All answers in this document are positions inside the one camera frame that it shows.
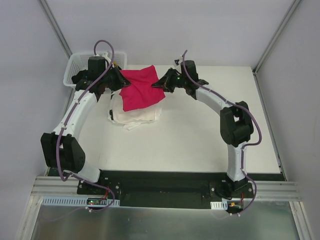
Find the pink t shirt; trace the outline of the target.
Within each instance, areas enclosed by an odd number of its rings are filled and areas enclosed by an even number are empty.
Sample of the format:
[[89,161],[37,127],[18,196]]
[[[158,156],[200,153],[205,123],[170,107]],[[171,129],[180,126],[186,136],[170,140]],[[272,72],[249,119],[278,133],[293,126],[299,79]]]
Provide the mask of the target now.
[[154,65],[139,70],[122,70],[121,74],[130,82],[119,93],[125,112],[148,108],[166,97],[163,89],[152,87],[159,80]]

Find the white t shirt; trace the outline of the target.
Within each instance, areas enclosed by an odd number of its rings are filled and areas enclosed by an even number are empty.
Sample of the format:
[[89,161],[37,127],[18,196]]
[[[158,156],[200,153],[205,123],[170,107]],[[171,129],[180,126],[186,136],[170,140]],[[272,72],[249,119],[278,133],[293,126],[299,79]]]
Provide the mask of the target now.
[[107,118],[113,124],[122,126],[126,130],[132,130],[142,124],[150,124],[158,121],[161,113],[161,103],[147,108],[124,111],[122,97],[118,93],[112,93],[107,110]]

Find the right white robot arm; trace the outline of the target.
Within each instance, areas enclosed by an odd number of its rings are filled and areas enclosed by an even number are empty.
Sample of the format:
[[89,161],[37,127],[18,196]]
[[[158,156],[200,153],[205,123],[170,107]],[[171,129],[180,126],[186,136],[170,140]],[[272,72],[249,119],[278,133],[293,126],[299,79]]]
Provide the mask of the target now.
[[220,135],[227,144],[228,168],[225,180],[214,188],[214,193],[227,200],[241,194],[248,183],[245,145],[254,132],[247,103],[229,103],[226,98],[213,91],[207,81],[199,78],[193,60],[182,62],[180,70],[169,68],[164,76],[151,86],[168,93],[173,93],[176,88],[184,89],[187,95],[206,104],[218,114]]

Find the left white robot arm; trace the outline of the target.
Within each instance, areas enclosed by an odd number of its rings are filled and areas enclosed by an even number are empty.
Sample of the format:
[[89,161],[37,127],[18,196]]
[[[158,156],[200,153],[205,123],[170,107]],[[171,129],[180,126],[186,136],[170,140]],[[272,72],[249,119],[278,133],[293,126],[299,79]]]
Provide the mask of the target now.
[[90,56],[87,68],[71,76],[75,92],[61,122],[51,133],[44,133],[40,142],[46,165],[60,174],[68,173],[89,181],[88,188],[99,195],[106,183],[101,171],[86,161],[86,154],[78,140],[85,121],[106,89],[112,92],[131,83],[122,75],[121,68],[106,55]]

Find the black t shirt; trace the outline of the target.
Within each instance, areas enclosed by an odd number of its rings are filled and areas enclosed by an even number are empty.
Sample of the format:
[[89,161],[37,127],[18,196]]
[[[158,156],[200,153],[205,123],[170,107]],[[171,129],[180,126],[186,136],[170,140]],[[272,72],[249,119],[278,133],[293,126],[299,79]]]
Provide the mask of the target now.
[[[117,77],[116,71],[121,72],[121,70],[122,70],[122,68],[120,66],[113,64],[112,67],[110,68],[110,70],[104,75],[102,80],[106,80],[107,78],[109,78],[109,79],[116,78]],[[78,73],[73,74],[71,76],[72,84],[77,84],[82,79],[90,80],[88,69],[80,70]]]

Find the white plastic laundry basket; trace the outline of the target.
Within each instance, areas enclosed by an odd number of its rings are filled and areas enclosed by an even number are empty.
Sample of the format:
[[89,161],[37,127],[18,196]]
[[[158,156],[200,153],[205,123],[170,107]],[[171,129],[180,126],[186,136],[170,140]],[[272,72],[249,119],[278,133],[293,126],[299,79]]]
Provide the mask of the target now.
[[[88,69],[88,59],[94,55],[93,52],[77,52],[70,56],[64,76],[63,84],[66,87],[75,88],[76,84],[73,83],[72,77],[77,75],[79,71]],[[114,62],[121,68],[127,68],[127,54],[123,51],[115,51]]]

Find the left aluminium frame post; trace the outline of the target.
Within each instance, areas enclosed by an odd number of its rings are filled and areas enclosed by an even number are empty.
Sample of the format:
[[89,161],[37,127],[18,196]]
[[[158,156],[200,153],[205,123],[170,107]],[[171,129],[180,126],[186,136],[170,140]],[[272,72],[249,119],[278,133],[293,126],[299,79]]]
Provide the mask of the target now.
[[71,55],[73,54],[60,26],[59,23],[48,3],[47,0],[37,0],[39,6],[41,7],[48,23],[50,24],[58,42],[60,43],[65,55],[67,56],[67,58],[69,59],[71,57]]

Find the aluminium frame post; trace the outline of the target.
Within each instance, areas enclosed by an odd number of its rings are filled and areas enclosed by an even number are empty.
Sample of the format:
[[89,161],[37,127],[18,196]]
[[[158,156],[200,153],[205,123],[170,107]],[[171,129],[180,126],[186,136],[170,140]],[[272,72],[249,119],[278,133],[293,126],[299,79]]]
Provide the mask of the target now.
[[302,4],[303,0],[293,0],[289,5],[289,8],[285,12],[283,18],[281,19],[279,25],[277,26],[275,32],[273,33],[271,39],[269,40],[266,48],[264,49],[262,55],[260,56],[258,62],[252,69],[253,75],[256,76],[265,61],[267,60],[268,56],[272,52],[273,48],[276,46],[278,40],[282,36],[283,32],[285,31],[287,25],[292,20],[294,14]]
[[48,3],[47,0],[37,0],[39,6],[41,7],[48,23],[50,24],[58,42],[60,43],[65,55],[67,56],[67,58],[69,59],[71,57],[71,55],[73,54],[60,26],[59,23]]

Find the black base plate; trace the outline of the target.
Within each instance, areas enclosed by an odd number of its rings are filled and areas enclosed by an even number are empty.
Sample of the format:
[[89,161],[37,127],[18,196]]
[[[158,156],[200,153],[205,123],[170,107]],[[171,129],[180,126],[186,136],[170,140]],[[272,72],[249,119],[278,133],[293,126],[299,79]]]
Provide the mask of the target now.
[[221,200],[244,204],[256,196],[246,178],[233,183],[224,172],[102,170],[98,182],[79,182],[77,194],[115,198],[122,207],[209,209]]

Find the right aluminium frame post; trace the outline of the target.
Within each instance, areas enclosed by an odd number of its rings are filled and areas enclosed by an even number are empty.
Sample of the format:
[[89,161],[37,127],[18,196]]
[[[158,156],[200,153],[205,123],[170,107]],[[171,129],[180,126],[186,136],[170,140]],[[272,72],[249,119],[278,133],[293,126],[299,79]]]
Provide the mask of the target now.
[[267,60],[268,56],[272,52],[273,48],[276,46],[278,40],[282,36],[283,32],[285,31],[287,25],[292,20],[294,14],[302,4],[303,0],[293,0],[289,5],[289,8],[285,12],[283,18],[281,19],[279,25],[277,26],[275,32],[273,33],[271,39],[269,40],[266,48],[264,49],[262,55],[260,56],[258,62],[252,69],[253,75],[256,76],[265,61]]

